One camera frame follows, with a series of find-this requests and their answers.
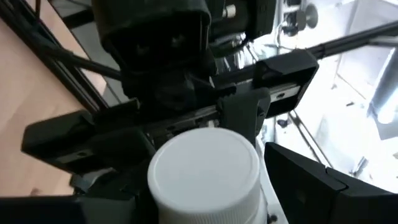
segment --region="black rod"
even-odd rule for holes
[[[90,60],[87,60],[86,58],[77,56],[73,54],[72,52],[69,52],[65,49],[60,49],[60,48],[55,48],[47,45],[42,46],[43,51],[48,55],[51,56],[53,59],[58,60],[62,63],[65,63],[67,65],[73,65],[76,67],[84,68],[87,70],[90,70],[95,73],[99,73],[100,75],[103,75],[108,78],[112,78],[115,80],[121,81],[122,76],[119,71],[107,67],[105,65],[102,65],[100,63],[96,63]]]
[[[368,45],[376,37],[397,35],[398,21],[310,47],[307,50],[317,59],[322,59]]]

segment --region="black metal bracket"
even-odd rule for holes
[[[220,126],[243,135],[255,146],[256,136],[271,104],[267,88],[258,88],[247,93],[222,98]]]

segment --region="white bottle cap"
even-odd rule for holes
[[[163,224],[264,224],[256,150],[221,128],[187,131],[164,144],[148,169]]]

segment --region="black cable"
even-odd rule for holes
[[[230,47],[230,48],[226,48],[226,49],[223,49],[222,47],[218,47],[218,48],[213,48],[211,51],[213,52],[214,57],[222,58],[222,57],[226,57],[226,56],[235,54],[236,52],[239,52],[248,43],[249,43],[249,39],[245,38],[244,40],[242,40],[242,42],[238,46]]]
[[[91,7],[91,5],[89,5],[89,4],[85,4],[85,3],[82,3],[82,2],[78,2],[78,1],[76,1],[76,0],[65,0],[65,1],[68,1],[68,2],[73,3],[73,4],[75,4],[75,5],[78,5],[78,6],[83,6],[83,7],[88,7],[88,8]]]
[[[35,1],[35,16],[36,16],[36,22],[33,25],[33,31],[35,32],[39,28],[40,24],[40,12],[42,10],[42,0],[36,0]]]

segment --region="black metal frame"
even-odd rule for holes
[[[0,1],[0,18],[90,113],[109,107],[80,68],[55,60],[45,51],[43,45],[51,49],[62,49],[62,46],[47,26],[37,20],[35,12],[25,1]]]

